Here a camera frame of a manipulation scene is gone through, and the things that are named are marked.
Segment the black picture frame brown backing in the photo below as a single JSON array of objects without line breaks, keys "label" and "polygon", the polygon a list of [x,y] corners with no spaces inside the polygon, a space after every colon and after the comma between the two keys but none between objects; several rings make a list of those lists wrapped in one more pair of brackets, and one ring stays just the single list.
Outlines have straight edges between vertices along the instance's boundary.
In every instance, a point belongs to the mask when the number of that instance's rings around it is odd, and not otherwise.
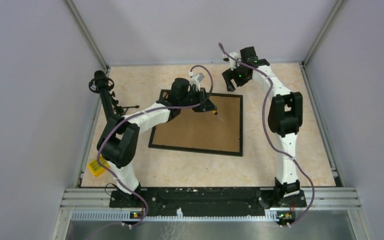
[{"label": "black picture frame brown backing", "polygon": [[243,96],[214,93],[221,121],[211,111],[183,109],[173,120],[152,128],[148,147],[222,156],[243,156]]}]

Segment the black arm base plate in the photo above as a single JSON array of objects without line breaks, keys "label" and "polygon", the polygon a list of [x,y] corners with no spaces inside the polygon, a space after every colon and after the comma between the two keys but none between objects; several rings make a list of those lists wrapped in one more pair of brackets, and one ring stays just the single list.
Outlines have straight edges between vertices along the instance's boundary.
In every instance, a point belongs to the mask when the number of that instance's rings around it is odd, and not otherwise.
[{"label": "black arm base plate", "polygon": [[307,200],[301,190],[282,197],[273,187],[138,187],[134,193],[120,189],[111,192],[110,207],[150,207],[156,204],[245,204],[268,208],[304,208]]}]

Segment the aluminium front rail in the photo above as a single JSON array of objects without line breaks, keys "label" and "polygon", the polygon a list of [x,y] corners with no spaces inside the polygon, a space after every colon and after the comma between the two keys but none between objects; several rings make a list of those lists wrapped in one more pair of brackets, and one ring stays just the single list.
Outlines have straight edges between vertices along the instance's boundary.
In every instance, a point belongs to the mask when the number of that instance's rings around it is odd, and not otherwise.
[{"label": "aluminium front rail", "polygon": [[[304,189],[304,199],[309,209],[313,211],[360,210],[362,208],[357,192],[352,187],[316,188],[312,203],[310,203],[311,197],[311,189]],[[102,188],[70,188],[65,190],[60,208],[103,209],[110,206],[111,200],[112,198]],[[191,196],[187,196],[180,202],[183,204],[227,204],[232,203],[233,199],[216,198],[193,192]]]}]

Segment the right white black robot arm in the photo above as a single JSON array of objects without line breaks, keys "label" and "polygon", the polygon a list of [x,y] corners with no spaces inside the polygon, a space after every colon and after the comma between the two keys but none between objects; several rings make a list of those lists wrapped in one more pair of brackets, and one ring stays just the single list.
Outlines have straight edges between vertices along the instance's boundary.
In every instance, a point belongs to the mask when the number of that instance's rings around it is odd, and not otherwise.
[{"label": "right white black robot arm", "polygon": [[301,190],[295,164],[296,142],[303,124],[303,96],[287,88],[273,72],[266,59],[258,58],[254,47],[245,47],[236,52],[222,51],[223,60],[229,68],[222,73],[226,88],[234,92],[250,80],[258,83],[265,94],[262,111],[263,130],[272,132],[277,139],[273,146],[279,158],[275,176],[273,200],[279,206],[287,206]]}]

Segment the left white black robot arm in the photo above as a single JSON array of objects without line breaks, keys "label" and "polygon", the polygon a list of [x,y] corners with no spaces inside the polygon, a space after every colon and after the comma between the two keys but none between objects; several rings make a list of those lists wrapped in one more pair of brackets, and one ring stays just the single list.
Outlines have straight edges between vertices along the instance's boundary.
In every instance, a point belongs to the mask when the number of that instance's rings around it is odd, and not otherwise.
[{"label": "left white black robot arm", "polygon": [[98,156],[108,161],[107,170],[117,181],[121,200],[129,207],[140,202],[140,183],[132,161],[137,150],[139,136],[153,127],[176,118],[183,109],[196,113],[215,112],[211,102],[212,90],[197,87],[192,79],[176,78],[167,95],[162,96],[150,107],[130,115],[119,115],[113,109],[114,81],[99,77],[89,82],[89,89],[99,94],[106,118],[105,128],[98,140]]}]

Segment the black microphone orange tip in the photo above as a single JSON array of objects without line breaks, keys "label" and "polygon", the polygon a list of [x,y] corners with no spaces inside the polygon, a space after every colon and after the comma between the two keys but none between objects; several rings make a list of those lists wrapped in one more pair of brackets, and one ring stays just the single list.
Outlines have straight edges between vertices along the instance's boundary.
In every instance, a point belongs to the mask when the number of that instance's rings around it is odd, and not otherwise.
[{"label": "black microphone orange tip", "polygon": [[110,119],[116,119],[111,95],[111,90],[114,88],[114,86],[114,81],[107,77],[107,75],[102,70],[95,71],[94,78],[91,79],[88,83],[89,90],[93,93],[99,94],[107,121]]}]

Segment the yellow screw bit box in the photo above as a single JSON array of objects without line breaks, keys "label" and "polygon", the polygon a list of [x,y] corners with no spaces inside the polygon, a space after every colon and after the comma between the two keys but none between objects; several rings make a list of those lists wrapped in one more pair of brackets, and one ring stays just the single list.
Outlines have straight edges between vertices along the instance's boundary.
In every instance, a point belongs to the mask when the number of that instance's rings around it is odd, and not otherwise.
[{"label": "yellow screw bit box", "polygon": [[106,168],[110,167],[108,162],[102,156],[100,156],[99,160],[94,159],[89,162],[87,164],[87,168],[94,177],[99,177],[106,171],[106,169],[102,167],[102,165],[104,165]]}]

